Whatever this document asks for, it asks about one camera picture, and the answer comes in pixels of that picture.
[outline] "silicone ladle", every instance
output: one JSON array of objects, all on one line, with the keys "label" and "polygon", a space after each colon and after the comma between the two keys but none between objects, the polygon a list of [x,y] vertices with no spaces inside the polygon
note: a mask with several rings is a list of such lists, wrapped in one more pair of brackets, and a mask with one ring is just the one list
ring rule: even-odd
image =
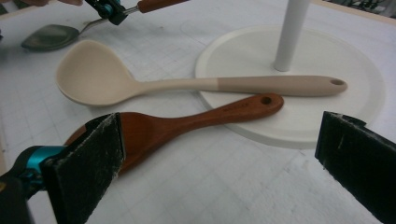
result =
[{"label": "silicone ladle", "polygon": [[56,82],[70,100],[92,106],[114,105],[137,95],[170,90],[273,92],[327,96],[345,91],[345,81],[320,76],[215,77],[139,82],[107,46],[91,40],[76,44],[61,61]]}]

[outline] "spoon bowl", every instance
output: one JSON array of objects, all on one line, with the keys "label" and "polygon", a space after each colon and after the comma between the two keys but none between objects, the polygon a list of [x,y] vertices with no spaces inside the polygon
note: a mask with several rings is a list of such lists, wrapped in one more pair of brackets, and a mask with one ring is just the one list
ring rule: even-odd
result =
[{"label": "spoon bowl", "polygon": [[327,96],[347,89],[343,80],[321,76],[216,77],[139,82],[111,49],[91,40],[79,42],[66,54],[58,67],[56,82],[66,97],[92,106],[114,105],[137,95],[170,90]]}]

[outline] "ladle handle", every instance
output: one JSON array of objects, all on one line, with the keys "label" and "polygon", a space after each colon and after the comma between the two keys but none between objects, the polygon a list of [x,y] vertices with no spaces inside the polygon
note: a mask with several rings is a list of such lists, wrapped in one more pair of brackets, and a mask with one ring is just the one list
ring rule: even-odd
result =
[{"label": "ladle handle", "polygon": [[189,0],[142,0],[137,3],[137,7],[141,13],[146,13],[187,1]]},{"label": "ladle handle", "polygon": [[275,92],[288,96],[326,96],[345,91],[345,81],[322,76],[219,77],[218,91]]},{"label": "ladle handle", "polygon": [[165,79],[143,82],[141,93],[170,90],[231,91],[246,93],[273,92],[288,96],[327,96],[347,89],[347,84],[335,77],[271,76],[271,77],[206,77]]}]

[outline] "wooden handle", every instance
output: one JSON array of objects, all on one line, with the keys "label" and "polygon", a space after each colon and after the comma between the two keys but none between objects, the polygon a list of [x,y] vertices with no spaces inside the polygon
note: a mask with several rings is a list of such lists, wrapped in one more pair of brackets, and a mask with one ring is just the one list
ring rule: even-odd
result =
[{"label": "wooden handle", "polygon": [[283,106],[283,98],[275,93],[254,95],[215,108],[205,113],[172,119],[173,128],[185,133],[212,125],[245,122],[275,114]]},{"label": "wooden handle", "polygon": [[146,13],[187,1],[188,0],[142,0],[137,3],[137,7],[141,13]]},{"label": "wooden handle", "polygon": [[260,119],[275,114],[283,105],[277,94],[255,95],[205,113],[164,119],[137,113],[121,113],[126,158],[120,174],[136,167],[175,137],[212,125]]}]

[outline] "ladle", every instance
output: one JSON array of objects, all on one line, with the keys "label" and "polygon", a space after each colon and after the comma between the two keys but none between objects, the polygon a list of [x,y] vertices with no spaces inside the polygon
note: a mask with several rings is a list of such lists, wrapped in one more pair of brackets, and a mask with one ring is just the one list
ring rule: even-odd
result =
[{"label": "ladle", "polygon": [[[123,14],[129,15],[136,11],[140,11],[141,13],[147,13],[186,1],[188,0],[142,0],[139,1],[135,7],[125,9],[123,11]],[[81,31],[76,28],[64,25],[46,25],[29,35],[21,43],[21,46],[25,49],[37,51],[61,49],[74,43],[77,40],[78,36],[81,35],[83,32],[87,31],[93,26],[104,23],[106,21],[108,21],[108,19],[91,21]]]},{"label": "ladle", "polygon": [[114,105],[153,91],[199,90],[291,96],[327,96],[347,89],[345,81],[320,76],[216,77],[139,82],[107,46],[91,40],[76,44],[61,61],[56,82],[61,92],[83,105]]}]

